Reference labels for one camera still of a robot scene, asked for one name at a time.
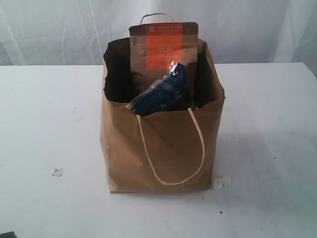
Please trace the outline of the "brown paper shopping bag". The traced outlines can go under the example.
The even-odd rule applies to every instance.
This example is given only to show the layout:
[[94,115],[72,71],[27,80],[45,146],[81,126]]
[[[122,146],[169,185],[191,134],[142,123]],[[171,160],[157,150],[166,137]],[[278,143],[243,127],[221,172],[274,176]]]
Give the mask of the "brown paper shopping bag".
[[100,142],[112,193],[192,192],[211,188],[224,89],[205,41],[198,38],[194,105],[139,116],[127,105],[134,93],[130,36],[104,53]]

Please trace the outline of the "dark noodle packet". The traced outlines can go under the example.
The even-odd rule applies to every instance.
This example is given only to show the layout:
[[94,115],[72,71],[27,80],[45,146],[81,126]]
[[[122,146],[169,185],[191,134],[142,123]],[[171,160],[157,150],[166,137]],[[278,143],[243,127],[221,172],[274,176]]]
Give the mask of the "dark noodle packet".
[[143,117],[157,112],[183,111],[193,105],[185,66],[172,61],[165,76],[130,101],[127,108]]

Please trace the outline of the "brown pouch orange label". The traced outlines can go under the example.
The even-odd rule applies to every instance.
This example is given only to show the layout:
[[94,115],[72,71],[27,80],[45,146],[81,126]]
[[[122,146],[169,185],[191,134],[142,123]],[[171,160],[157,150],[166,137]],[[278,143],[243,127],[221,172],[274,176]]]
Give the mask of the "brown pouch orange label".
[[198,31],[195,22],[131,26],[130,69],[134,93],[140,94],[163,78],[172,61],[176,61],[185,66],[189,90],[194,95]]

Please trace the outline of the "small clear plastic scrap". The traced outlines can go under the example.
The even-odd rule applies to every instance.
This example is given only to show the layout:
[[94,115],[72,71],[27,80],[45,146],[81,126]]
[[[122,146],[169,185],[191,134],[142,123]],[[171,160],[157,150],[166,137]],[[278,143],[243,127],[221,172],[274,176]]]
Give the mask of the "small clear plastic scrap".
[[53,174],[52,174],[52,176],[54,176],[54,177],[60,177],[60,176],[62,176],[62,175],[63,175],[63,168],[61,168],[61,169],[55,169],[54,172],[53,172]]

